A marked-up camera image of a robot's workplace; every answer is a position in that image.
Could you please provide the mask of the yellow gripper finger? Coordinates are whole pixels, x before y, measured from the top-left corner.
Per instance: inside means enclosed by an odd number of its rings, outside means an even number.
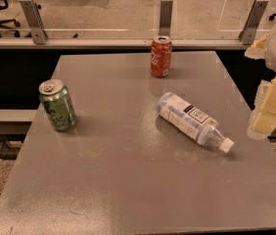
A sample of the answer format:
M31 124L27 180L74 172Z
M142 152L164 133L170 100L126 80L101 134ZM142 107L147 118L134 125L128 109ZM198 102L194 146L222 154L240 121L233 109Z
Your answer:
M246 50L245 56L253 60L264 59L267 38L268 35L265 34L262 37L260 37L257 41L255 41L253 45Z
M263 140L276 129L276 76L258 85L253 104L247 134L253 140Z

